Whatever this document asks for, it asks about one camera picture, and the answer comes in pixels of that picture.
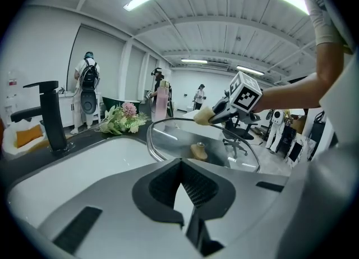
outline backpack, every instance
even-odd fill
[[[96,68],[97,63],[95,62],[94,65],[89,64],[89,61],[87,59],[85,59],[85,62],[86,67],[81,74],[81,88],[83,90],[95,90],[100,81],[99,73]]]

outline black faucet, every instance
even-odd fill
[[[24,87],[39,86],[40,106],[37,108],[25,109],[11,115],[11,121],[19,122],[22,119],[43,116],[47,137],[54,152],[67,150],[65,133],[63,132],[60,107],[58,104],[58,81],[36,82]]]

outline ceiling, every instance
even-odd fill
[[[152,0],[128,12],[123,6],[129,1],[29,0],[28,4],[65,8],[111,23],[159,52],[174,69],[213,70],[210,63],[185,65],[181,58],[225,63],[229,72],[240,64],[265,72],[263,81],[280,85],[315,70],[310,19],[283,0]]]

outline sponge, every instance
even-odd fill
[[[211,108],[204,107],[200,109],[200,111],[193,117],[193,119],[197,124],[200,124],[202,126],[209,126],[210,123],[208,122],[208,120],[214,115],[215,113]]]

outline faucet handle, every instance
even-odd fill
[[[54,89],[58,88],[58,81],[46,81],[46,82],[36,82],[34,84],[29,84],[23,87],[33,87],[39,86],[40,93],[50,93]]]

